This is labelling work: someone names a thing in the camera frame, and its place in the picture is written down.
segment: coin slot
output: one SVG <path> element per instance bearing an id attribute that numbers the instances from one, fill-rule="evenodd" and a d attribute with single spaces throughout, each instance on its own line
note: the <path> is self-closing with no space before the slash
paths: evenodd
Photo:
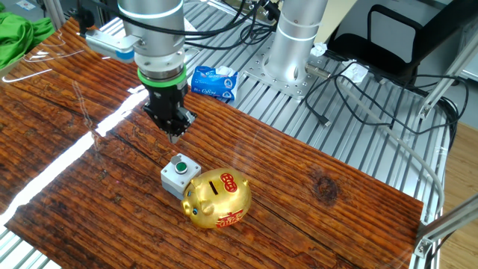
<path id="1" fill-rule="evenodd" d="M 214 192 L 214 194 L 218 195 L 216 187 L 214 187 L 214 184 L 212 184 L 212 182 L 209 182 L 209 185 L 211 186 L 211 189 Z"/>

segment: red lettering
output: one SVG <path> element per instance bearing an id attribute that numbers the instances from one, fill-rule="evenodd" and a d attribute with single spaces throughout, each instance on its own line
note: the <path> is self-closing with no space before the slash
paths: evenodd
<path id="1" fill-rule="evenodd" d="M 238 185 L 234 182 L 234 177 L 231 174 L 224 173 L 221 175 L 221 181 L 224 183 L 224 188 L 228 192 L 235 192 L 238 190 Z"/>
<path id="2" fill-rule="evenodd" d="M 237 223 L 240 219 L 242 219 L 240 213 L 242 213 L 242 209 L 240 211 L 235 212 L 234 214 L 228 213 L 227 216 L 221 217 L 219 220 L 217 220 L 216 227 L 223 228 Z"/>

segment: green cloth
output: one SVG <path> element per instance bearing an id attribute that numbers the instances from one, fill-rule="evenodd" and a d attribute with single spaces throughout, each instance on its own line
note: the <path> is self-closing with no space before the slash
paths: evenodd
<path id="1" fill-rule="evenodd" d="M 0 3 L 0 12 L 4 9 Z M 54 32 L 50 18 L 30 22 L 11 12 L 0 13 L 0 69 L 20 59 Z"/>

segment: blue tissue package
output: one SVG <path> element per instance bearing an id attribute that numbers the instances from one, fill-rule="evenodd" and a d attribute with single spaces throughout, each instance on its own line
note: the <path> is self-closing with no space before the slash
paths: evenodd
<path id="1" fill-rule="evenodd" d="M 238 91 L 238 73 L 228 67 L 196 67 L 191 91 L 234 100 Z"/>

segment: pig ear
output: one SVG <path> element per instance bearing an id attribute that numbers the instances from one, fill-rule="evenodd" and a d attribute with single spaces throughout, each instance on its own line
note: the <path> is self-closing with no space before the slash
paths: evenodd
<path id="1" fill-rule="evenodd" d="M 197 179 L 197 178 L 194 178 L 194 179 L 191 179 L 191 181 L 189 181 L 189 183 L 194 186 L 195 188 L 199 187 L 202 183 L 202 180 L 201 179 Z"/>
<path id="2" fill-rule="evenodd" d="M 214 205 L 210 200 L 201 201 L 201 211 L 204 215 L 208 216 L 214 213 Z"/>

